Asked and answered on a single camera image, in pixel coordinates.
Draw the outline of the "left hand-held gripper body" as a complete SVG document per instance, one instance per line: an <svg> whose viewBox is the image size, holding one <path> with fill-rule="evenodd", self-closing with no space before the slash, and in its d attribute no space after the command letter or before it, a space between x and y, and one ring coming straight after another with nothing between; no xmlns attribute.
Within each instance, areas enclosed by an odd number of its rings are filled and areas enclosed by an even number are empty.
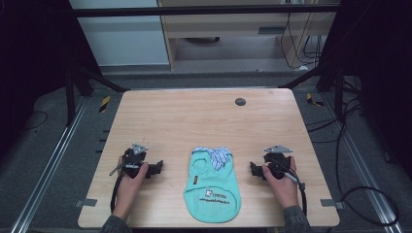
<svg viewBox="0 0 412 233"><path fill-rule="evenodd" d="M148 149L148 147L133 143L132 147L124 152L122 156L122 171L131 179L134 179L138 175Z"/></svg>

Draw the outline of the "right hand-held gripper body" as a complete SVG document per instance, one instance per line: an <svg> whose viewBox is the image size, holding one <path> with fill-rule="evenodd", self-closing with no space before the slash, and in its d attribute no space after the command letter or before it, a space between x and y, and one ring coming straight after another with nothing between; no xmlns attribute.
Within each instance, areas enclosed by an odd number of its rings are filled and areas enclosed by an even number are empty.
<svg viewBox="0 0 412 233"><path fill-rule="evenodd" d="M292 152L292 150L275 145L264 151L266 155L263 158L267 167L277 180L281 180L291 168L291 157L286 156L286 153Z"/></svg>

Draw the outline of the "person's left hand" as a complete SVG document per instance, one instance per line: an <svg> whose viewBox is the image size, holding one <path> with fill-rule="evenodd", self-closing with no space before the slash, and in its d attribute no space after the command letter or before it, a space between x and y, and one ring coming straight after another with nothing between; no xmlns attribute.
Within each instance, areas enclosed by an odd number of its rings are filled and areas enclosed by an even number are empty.
<svg viewBox="0 0 412 233"><path fill-rule="evenodd" d="M131 207L141 189L144 179L146 178L148 169L149 164L144 162L140 167L139 173L134 179L130 178L128 175L124 175L121 178L115 208L112 212L113 216L127 222L131 212Z"/></svg>

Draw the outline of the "person's right hand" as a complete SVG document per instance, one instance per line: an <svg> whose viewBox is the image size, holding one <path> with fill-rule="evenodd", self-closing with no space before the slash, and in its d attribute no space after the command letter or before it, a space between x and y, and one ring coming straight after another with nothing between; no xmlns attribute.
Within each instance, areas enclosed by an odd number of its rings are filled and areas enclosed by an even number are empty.
<svg viewBox="0 0 412 233"><path fill-rule="evenodd" d="M262 165L263 175L266 178L274 197L283 209L298 206L297 186L289 178L277 180L266 165Z"/></svg>

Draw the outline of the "teal pet shirt striped collar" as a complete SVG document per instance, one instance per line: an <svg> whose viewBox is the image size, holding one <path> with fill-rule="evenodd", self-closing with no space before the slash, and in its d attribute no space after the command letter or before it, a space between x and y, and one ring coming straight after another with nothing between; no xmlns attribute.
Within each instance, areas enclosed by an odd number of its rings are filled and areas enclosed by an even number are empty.
<svg viewBox="0 0 412 233"><path fill-rule="evenodd" d="M190 215L201 222L223 223L238 215L241 196L228 148L192 151L184 198Z"/></svg>

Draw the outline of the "yellow black hazard tape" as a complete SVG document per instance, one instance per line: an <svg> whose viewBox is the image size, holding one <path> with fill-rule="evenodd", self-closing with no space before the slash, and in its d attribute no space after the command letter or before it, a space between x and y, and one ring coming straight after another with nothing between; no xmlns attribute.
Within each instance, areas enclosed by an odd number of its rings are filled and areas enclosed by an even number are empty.
<svg viewBox="0 0 412 233"><path fill-rule="evenodd" d="M325 105L324 102L322 102L322 101L315 101L313 99L313 96L311 95L311 93L306 94L306 101L307 101L307 103L312 104L314 106L318 106L318 107L322 107L322 106Z"/></svg>
<svg viewBox="0 0 412 233"><path fill-rule="evenodd" d="M105 110L106 110L106 108L107 108L107 106L108 106L108 103L109 103L109 101L110 101L110 99L111 99L111 96L105 96L104 98L103 98L103 100L102 100L102 102L101 102L101 105L100 105L100 107L99 107L99 110L98 110L98 112L99 113L104 113L105 112Z"/></svg>

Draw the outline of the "black metal stand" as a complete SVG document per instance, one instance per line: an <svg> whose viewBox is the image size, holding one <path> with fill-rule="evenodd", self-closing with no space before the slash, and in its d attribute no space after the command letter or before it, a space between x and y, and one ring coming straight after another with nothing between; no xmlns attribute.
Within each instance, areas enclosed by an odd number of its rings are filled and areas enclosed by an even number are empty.
<svg viewBox="0 0 412 233"><path fill-rule="evenodd" d="M119 86L106 80L102 75L93 72L86 67L79 65L71 65L65 74L65 86L66 86L66 106L67 106L67 126L70 126L75 119L75 96L74 88L78 89L82 96L91 96L93 88L89 83L89 79L97 81L116 92L126 92L128 88Z"/></svg>
<svg viewBox="0 0 412 233"><path fill-rule="evenodd" d="M334 85L334 112L340 121L344 120L343 115L343 70L338 63L325 62L319 64L312 70L299 76L297 79L280 85L280 88L293 89L300 83L319 76L320 79L316 84L316 88L320 92L324 92L330 89Z"/></svg>

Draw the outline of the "white cabinet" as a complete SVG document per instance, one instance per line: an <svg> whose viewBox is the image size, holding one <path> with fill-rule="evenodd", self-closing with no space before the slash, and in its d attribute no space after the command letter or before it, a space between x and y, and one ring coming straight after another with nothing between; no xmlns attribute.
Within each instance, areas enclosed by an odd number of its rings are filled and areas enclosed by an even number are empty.
<svg viewBox="0 0 412 233"><path fill-rule="evenodd" d="M74 10L157 7L156 0L69 0ZM79 17L100 67L168 65L160 17Z"/></svg>

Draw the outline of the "light wooden desk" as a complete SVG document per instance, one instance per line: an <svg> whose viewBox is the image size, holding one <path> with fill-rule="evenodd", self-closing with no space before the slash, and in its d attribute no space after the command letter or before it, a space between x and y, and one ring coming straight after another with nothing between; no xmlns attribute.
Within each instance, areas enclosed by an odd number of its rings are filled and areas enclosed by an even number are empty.
<svg viewBox="0 0 412 233"><path fill-rule="evenodd" d="M156 0L160 7L338 4L340 0ZM308 38L326 36L335 19L327 13L271 13L236 15L183 15L161 18L168 40L223 36L274 35L287 64L303 64Z"/></svg>

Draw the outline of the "grey metal table bracket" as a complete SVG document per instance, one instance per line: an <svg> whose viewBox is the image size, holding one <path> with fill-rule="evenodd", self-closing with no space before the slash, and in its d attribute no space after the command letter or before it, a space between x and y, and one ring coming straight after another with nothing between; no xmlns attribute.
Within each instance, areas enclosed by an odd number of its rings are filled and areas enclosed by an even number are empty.
<svg viewBox="0 0 412 233"><path fill-rule="evenodd" d="M78 207L78 208L81 208L83 206L94 207L96 205L96 203L97 203L96 199L88 199L88 198L78 199L75 202L75 207Z"/></svg>
<svg viewBox="0 0 412 233"><path fill-rule="evenodd" d="M345 209L345 204L343 202L336 202L333 199L321 199L320 201L323 207L334 207L336 210Z"/></svg>

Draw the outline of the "aluminium floor rail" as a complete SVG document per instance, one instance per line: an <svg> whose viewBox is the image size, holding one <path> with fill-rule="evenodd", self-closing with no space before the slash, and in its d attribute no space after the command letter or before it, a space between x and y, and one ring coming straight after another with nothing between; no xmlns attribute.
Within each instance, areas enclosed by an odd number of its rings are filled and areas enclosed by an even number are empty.
<svg viewBox="0 0 412 233"><path fill-rule="evenodd" d="M404 233L399 223L399 208L397 207L395 201L387 193L385 193L376 182L370 169L361 158L361 154L355 145L353 137L346 128L346 111L343 110L344 120L340 121L334 112L334 99L332 98L332 96L328 93L325 93L322 94L322 98L324 99L324 102L330 114L336 119L335 125L338 129L338 137L335 148L335 178L339 193L341 194L339 202L343 202L345 204L345 207L348 210L351 210L357 217L370 224L384 228L386 233ZM351 160L361 182L360 186L351 187L347 191L343 191L341 188L341 169L339 168L339 151L341 146L344 147L344 150ZM376 216L378 217L377 220L363 215L359 210L355 208L354 204L350 204L347 201L347 198L351 194L355 194L357 191L365 192L365 195L368 197L368 200L371 203Z"/></svg>
<svg viewBox="0 0 412 233"><path fill-rule="evenodd" d="M60 161L63 158L84 115L87 102L88 99L86 97L80 98L80 103L75 109L75 115L72 122L64 128L64 131L59 138L59 141L57 142L42 175L37 181L22 211L14 222L11 228L11 233L26 233L28 230L33 217L44 199Z"/></svg>

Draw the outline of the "black horizontal frame bar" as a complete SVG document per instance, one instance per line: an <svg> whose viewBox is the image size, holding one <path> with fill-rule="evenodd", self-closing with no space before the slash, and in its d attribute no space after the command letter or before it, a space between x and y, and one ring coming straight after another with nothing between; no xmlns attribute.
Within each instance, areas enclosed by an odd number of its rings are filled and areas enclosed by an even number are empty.
<svg viewBox="0 0 412 233"><path fill-rule="evenodd" d="M76 9L69 12L75 17L148 17L148 16L196 16L279 13L323 13L338 12L340 4L309 5L233 5L191 6L120 9Z"/></svg>

